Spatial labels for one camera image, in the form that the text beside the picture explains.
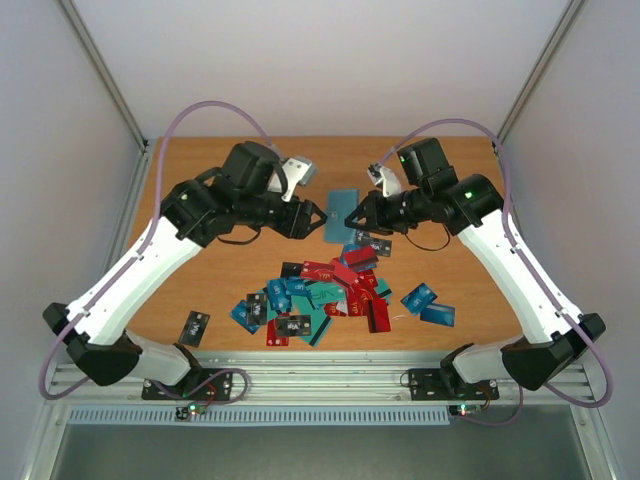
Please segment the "teal leather card holder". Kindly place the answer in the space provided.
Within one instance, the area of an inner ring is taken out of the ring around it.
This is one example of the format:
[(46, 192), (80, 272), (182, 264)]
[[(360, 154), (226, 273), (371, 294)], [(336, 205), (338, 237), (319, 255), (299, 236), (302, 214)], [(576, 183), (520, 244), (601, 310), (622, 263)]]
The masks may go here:
[(346, 218), (359, 204), (358, 189), (334, 189), (327, 196), (323, 239), (329, 244), (349, 244), (355, 240), (356, 231), (345, 225)]

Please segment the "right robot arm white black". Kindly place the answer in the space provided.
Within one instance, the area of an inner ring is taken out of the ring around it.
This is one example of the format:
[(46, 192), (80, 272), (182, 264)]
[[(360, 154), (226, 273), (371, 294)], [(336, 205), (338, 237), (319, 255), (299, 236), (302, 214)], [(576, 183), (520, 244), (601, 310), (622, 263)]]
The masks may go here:
[(486, 176), (459, 178), (435, 138), (400, 149), (398, 158), (409, 189), (388, 167), (369, 166), (375, 188), (346, 225), (380, 235), (406, 234), (423, 222), (442, 225), (484, 266), (521, 327), (518, 338), (450, 353), (441, 362), (442, 387), (459, 397), (490, 379), (512, 379), (530, 391), (548, 385), (605, 332), (604, 320), (582, 312), (557, 288)]

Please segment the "red card with magnetic stripe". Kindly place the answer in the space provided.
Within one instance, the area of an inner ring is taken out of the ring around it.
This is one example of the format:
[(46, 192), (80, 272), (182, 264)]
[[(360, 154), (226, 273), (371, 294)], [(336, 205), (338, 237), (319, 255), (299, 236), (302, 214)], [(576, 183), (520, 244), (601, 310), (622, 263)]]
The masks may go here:
[(378, 262), (376, 251), (369, 245), (345, 251), (342, 259), (344, 264), (353, 271), (372, 269)]

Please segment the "teal VIP card centre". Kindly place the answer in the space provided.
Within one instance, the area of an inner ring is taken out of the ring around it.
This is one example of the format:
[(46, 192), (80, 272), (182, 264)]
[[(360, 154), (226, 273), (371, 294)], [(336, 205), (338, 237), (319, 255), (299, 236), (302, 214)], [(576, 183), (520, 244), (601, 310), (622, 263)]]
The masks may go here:
[(302, 314), (321, 309), (329, 303), (337, 303), (346, 299), (345, 290), (335, 283), (305, 282), (302, 295), (294, 295), (292, 303)]

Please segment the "blue card left pile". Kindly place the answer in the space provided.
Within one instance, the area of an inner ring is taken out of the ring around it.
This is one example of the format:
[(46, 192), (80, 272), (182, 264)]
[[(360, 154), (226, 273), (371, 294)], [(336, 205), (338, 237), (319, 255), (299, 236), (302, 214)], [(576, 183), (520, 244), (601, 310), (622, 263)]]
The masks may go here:
[(291, 298), (287, 294), (286, 284), (280, 279), (271, 279), (266, 283), (267, 296), (271, 308), (277, 312), (290, 312), (292, 309)]

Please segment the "blue card far right upper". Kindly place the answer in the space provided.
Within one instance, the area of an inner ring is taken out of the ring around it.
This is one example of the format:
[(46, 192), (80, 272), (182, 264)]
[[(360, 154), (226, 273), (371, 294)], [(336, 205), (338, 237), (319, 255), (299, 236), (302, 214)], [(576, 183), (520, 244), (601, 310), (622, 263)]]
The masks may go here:
[(431, 305), (438, 295), (425, 283), (420, 283), (401, 299), (402, 305), (414, 316)]

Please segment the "black card left pile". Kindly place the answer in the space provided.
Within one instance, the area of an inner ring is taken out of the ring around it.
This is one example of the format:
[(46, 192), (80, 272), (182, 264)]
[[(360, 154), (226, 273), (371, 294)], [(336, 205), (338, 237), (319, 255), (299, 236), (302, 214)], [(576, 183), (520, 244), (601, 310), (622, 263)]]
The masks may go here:
[(267, 319), (267, 295), (262, 293), (248, 294), (247, 303), (247, 323), (250, 326), (262, 326), (268, 323)]

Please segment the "blue card far right lower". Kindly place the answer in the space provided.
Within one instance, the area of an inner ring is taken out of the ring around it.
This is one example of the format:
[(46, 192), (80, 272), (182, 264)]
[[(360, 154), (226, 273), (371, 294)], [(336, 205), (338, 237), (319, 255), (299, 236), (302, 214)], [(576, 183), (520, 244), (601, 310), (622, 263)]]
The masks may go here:
[(420, 312), (420, 320), (435, 325), (453, 328), (456, 310), (453, 306), (431, 303)]

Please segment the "lone black VIP card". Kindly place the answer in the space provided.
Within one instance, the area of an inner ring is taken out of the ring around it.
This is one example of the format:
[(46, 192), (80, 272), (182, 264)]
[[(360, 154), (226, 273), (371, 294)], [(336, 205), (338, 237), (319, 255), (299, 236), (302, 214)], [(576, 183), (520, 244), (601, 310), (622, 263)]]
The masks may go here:
[(209, 314), (191, 311), (187, 316), (178, 342), (185, 346), (198, 348), (209, 320)]

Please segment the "right small circuit board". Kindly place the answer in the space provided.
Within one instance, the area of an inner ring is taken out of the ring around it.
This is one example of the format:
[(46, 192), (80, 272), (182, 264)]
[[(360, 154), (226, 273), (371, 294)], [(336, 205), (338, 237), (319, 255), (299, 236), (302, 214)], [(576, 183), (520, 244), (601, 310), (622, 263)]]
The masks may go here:
[(479, 404), (461, 403), (450, 405), (448, 409), (449, 414), (453, 417), (470, 417), (482, 413), (485, 407)]

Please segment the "left small circuit board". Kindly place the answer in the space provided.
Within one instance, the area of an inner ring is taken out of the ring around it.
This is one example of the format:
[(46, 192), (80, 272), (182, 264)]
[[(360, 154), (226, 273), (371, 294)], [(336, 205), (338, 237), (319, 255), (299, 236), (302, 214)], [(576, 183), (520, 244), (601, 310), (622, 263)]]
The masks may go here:
[(175, 408), (174, 419), (176, 421), (192, 421), (195, 418), (205, 415), (207, 406), (204, 404), (191, 403), (186, 406)]

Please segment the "aluminium frame rail front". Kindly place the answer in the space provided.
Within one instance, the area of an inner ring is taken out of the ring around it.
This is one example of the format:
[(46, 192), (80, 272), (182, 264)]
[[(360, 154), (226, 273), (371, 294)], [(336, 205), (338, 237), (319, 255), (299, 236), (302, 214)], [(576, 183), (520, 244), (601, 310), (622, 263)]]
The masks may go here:
[[(204, 367), (240, 368), (251, 377), (241, 405), (409, 405), (406, 371), (437, 368), (443, 352), (432, 351), (199, 351)], [(70, 361), (50, 372), (49, 389), (58, 393), (84, 374)], [(107, 386), (92, 382), (66, 397), (69, 403), (141, 403), (143, 380), (127, 377)], [(584, 401), (595, 399), (581, 364), (573, 364), (554, 378), (552, 385)]]

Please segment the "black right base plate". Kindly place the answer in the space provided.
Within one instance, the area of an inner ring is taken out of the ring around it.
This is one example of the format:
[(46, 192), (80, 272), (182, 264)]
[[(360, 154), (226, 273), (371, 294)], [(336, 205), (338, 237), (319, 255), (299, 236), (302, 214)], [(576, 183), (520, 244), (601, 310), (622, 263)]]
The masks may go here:
[(498, 400), (498, 387), (488, 380), (471, 384), (455, 373), (440, 368), (413, 368), (406, 371), (406, 385), (414, 401)]

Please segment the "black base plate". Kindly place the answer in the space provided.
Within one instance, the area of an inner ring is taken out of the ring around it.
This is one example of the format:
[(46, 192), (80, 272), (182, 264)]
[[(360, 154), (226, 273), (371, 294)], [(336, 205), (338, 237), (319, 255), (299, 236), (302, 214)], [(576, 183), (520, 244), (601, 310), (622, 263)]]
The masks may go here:
[(455, 373), (440, 368), (413, 368), (406, 371), (406, 385), (414, 401), (498, 400), (498, 387), (488, 380), (471, 384)]
[(188, 374), (174, 386), (146, 380), (141, 398), (147, 401), (228, 401), (234, 374), (229, 369), (204, 368), (199, 373)]

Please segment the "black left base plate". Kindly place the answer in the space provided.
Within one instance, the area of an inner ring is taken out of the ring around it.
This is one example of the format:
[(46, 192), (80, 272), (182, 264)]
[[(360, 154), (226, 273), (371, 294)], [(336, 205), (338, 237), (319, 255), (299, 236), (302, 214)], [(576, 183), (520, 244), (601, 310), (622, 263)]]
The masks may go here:
[(228, 401), (234, 374), (229, 369), (204, 368), (199, 373), (188, 374), (174, 386), (146, 380), (141, 398), (147, 401)]

